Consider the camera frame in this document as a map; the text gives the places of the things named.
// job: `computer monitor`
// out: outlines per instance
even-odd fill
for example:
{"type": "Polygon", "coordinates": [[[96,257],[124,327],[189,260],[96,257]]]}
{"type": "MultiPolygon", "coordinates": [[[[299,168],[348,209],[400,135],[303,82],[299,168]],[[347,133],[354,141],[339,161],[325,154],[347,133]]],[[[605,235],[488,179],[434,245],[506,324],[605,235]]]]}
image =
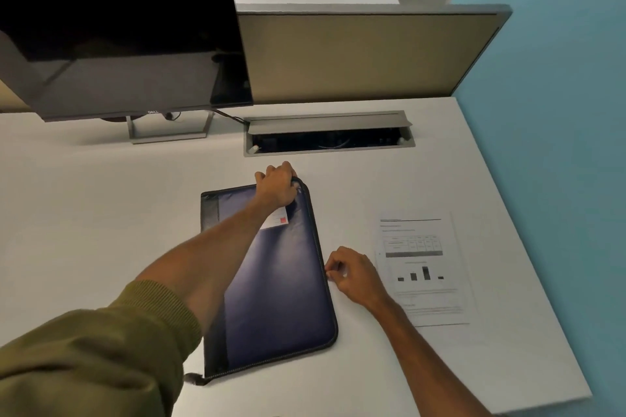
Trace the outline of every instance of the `computer monitor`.
{"type": "Polygon", "coordinates": [[[252,103],[234,0],[0,0],[0,80],[45,121],[252,103]]]}

